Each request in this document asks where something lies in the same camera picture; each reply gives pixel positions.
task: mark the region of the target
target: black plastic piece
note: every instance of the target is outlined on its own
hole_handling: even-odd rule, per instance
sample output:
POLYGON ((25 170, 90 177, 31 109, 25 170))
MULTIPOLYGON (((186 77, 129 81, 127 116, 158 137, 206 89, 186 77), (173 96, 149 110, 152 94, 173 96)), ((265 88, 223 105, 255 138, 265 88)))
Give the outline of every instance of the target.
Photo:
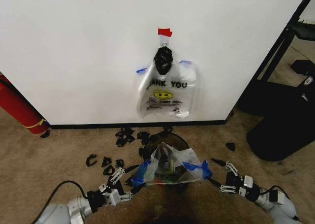
POLYGON ((45 133, 43 133, 40 137, 41 138, 47 138, 50 135, 50 130, 46 130, 45 133))
POLYGON ((117 141, 116 141, 116 145, 117 145, 117 147, 122 147, 122 146, 124 146, 126 144, 126 141, 124 140, 124 139, 118 139, 117 141))
POLYGON ((104 157, 102 162, 102 167, 107 166, 108 164, 111 164, 112 160, 110 158, 104 157))
POLYGON ((235 143, 226 143, 225 145, 229 150, 235 151, 235 143))
POLYGON ((125 173, 128 173, 130 171, 132 171, 133 169, 136 169, 139 165, 133 165, 133 166, 129 166, 125 169, 125 173))
POLYGON ((215 187, 217 187, 217 188, 220 188, 221 187, 221 183, 220 182, 218 182, 218 181, 216 181, 216 180, 214 180, 214 179, 212 179, 212 178, 210 178, 210 177, 207 177, 206 178, 208 181, 210 181, 210 183, 212 184, 212 185, 214 185, 215 187))
POLYGON ((252 185, 252 188, 246 189, 245 198, 251 202, 255 202, 260 195, 260 187, 255 183, 252 185))
POLYGON ((277 202, 278 201, 278 190, 270 190, 269 191, 269 201, 277 202))
POLYGON ((127 135, 127 137, 126 137, 126 139, 125 139, 125 141, 126 141, 127 143, 131 143, 133 140, 135 140, 135 138, 134 138, 132 135, 127 135))
POLYGON ((114 172, 115 172, 114 167, 112 165, 109 165, 107 168, 104 169, 103 175, 111 176, 114 174, 114 172))
POLYGON ((89 191, 87 193, 88 201, 93 213, 96 213, 98 208, 102 207, 105 204, 105 196, 102 195, 100 190, 98 191, 89 191))
POLYGON ((116 142, 116 145, 118 147, 122 147, 126 143, 131 143, 133 140, 135 140, 135 138, 132 136, 133 132, 134 130, 129 127, 121 128, 120 131, 115 134, 115 136, 119 138, 116 142))
POLYGON ((96 155, 95 154, 91 154, 90 156, 88 156, 87 161, 86 161, 86 165, 87 166, 93 166, 95 163, 97 163, 97 161, 93 161, 91 162, 91 159, 95 159, 96 155))
POLYGON ((145 131, 140 131, 137 133, 137 139, 144 139, 144 138, 149 138, 150 133, 147 133, 145 131))
POLYGON ((171 69, 173 62, 172 50, 168 47, 161 47, 154 56, 154 63, 160 75, 166 75, 171 69))
POLYGON ((115 165, 115 167, 116 167, 116 168, 117 168, 117 167, 123 168, 123 167, 124 167, 124 160, 122 160, 122 159, 116 160, 116 165, 115 165))
POLYGON ((117 132, 117 133, 115 134, 115 136, 118 137, 118 138, 120 138, 120 139, 124 139, 125 134, 123 134, 121 131, 119 131, 119 132, 117 132))
POLYGON ((132 181, 131 181, 132 177, 133 177, 133 176, 130 176, 130 177, 125 181, 125 185, 126 185, 126 186, 132 186, 132 181))
POLYGON ((211 158, 211 161, 214 161, 216 164, 218 164, 220 166, 225 166, 226 165, 226 162, 224 162, 222 160, 219 160, 219 159, 211 158))

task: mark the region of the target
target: clear plastic bag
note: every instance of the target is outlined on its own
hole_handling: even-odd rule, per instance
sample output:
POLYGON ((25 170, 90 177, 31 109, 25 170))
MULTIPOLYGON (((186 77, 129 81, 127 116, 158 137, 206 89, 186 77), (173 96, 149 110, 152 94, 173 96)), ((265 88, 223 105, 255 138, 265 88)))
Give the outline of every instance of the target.
POLYGON ((174 61, 164 39, 139 87, 138 113, 150 112, 179 118, 191 110, 196 72, 193 62, 174 61))
POLYGON ((205 180, 211 176, 208 162, 200 162, 193 149, 178 151, 162 142, 151 157, 139 165, 131 181, 134 187, 143 183, 172 185, 205 180))

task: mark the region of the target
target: black plastic clip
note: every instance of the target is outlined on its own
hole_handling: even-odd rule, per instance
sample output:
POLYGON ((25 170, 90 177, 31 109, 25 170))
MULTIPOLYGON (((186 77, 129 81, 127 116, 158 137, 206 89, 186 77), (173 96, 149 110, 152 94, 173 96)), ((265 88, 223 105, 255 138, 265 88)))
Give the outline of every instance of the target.
POLYGON ((103 175, 111 176, 114 174, 114 172, 115 172, 114 167, 112 165, 109 165, 107 168, 104 169, 103 175))
POLYGON ((111 164, 112 160, 110 158, 104 157, 102 162, 102 167, 107 166, 108 164, 111 164))
POLYGON ((115 165, 115 167, 116 167, 116 168, 117 168, 117 167, 123 168, 123 167, 124 167, 124 160, 122 160, 122 159, 116 160, 116 165, 115 165))
POLYGON ((95 163, 97 163, 97 161, 94 162, 90 162, 91 159, 95 159, 96 155, 95 154, 91 154, 90 156, 88 156, 87 161, 86 161, 86 165, 87 166, 93 166, 95 163))

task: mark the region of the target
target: black metal frame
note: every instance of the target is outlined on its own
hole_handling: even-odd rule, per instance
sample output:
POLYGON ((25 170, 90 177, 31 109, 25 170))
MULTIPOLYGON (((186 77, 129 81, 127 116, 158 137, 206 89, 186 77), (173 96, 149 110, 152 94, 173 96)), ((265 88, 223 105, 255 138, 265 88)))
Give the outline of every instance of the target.
POLYGON ((270 51, 268 52, 267 56, 259 66, 258 70, 256 71, 255 75, 253 76, 252 80, 250 81, 247 88, 250 84, 257 79, 257 77, 261 74, 263 69, 266 67, 268 62, 271 60, 272 56, 274 55, 272 61, 270 62, 268 68, 266 69, 264 75, 262 76, 261 80, 267 82, 269 77, 271 76, 272 72, 277 67, 279 61, 285 54, 286 50, 290 46, 294 36, 296 35, 296 29, 294 28, 295 25, 298 23, 300 15, 309 4, 311 0, 302 0, 301 4, 298 6, 294 14, 292 15, 291 19, 289 20, 287 26, 280 34, 279 38, 276 40, 275 44, 272 46, 270 51))

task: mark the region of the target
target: black debris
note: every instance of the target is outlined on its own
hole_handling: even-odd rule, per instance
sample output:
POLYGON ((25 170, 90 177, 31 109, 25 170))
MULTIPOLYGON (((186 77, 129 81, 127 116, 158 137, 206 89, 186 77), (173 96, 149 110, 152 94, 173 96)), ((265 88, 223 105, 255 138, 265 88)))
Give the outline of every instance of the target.
POLYGON ((235 143, 226 143, 225 145, 229 150, 235 151, 235 143))
POLYGON ((137 133, 137 139, 144 139, 144 138, 149 138, 150 133, 147 133, 145 131, 140 131, 137 133))
POLYGON ((125 135, 132 135, 132 133, 134 132, 134 130, 131 129, 130 127, 121 128, 120 130, 125 135))
POLYGON ((128 172, 130 172, 130 171, 136 169, 138 166, 139 166, 139 164, 126 167, 125 173, 128 173, 128 172))
POLYGON ((133 132, 134 130, 129 127, 121 128, 120 131, 115 134, 115 136, 118 137, 116 145, 118 147, 122 147, 126 143, 131 143, 133 140, 135 140, 135 138, 132 136, 133 132))
POLYGON ((95 163, 97 163, 97 161, 93 161, 93 162, 91 162, 91 159, 95 159, 96 158, 96 155, 95 154, 91 154, 90 156, 88 156, 88 158, 87 158, 87 161, 86 161, 86 165, 87 166, 92 166, 92 165, 94 165, 95 163))
POLYGON ((50 130, 46 130, 45 133, 43 133, 40 137, 41 138, 47 138, 50 135, 50 130))
POLYGON ((126 137, 126 135, 121 131, 117 132, 115 136, 118 137, 119 139, 124 139, 126 137))
POLYGON ((102 162, 102 167, 107 166, 108 164, 111 164, 112 160, 110 158, 104 157, 102 162))
POLYGON ((118 139, 118 140, 116 141, 117 147, 122 147, 122 146, 124 146, 125 144, 126 144, 126 141, 125 141, 124 139, 118 139))
POLYGON ((115 165, 115 167, 116 167, 116 168, 117 168, 117 167, 123 168, 123 167, 124 167, 124 160, 122 160, 122 159, 116 160, 116 165, 115 165))
POLYGON ((125 141, 126 141, 127 143, 131 143, 133 140, 135 140, 135 138, 134 138, 132 135, 127 135, 127 137, 126 137, 126 139, 125 139, 125 141))
POLYGON ((219 159, 211 158, 211 161, 214 161, 216 164, 218 164, 220 166, 225 166, 226 165, 226 162, 224 162, 222 160, 219 160, 219 159))
POLYGON ((114 172, 115 172, 114 167, 112 165, 109 165, 107 168, 104 169, 103 175, 111 176, 114 174, 114 172))
POLYGON ((137 134, 137 139, 141 139, 141 144, 143 145, 146 145, 149 142, 149 138, 150 134, 145 131, 141 131, 137 134))

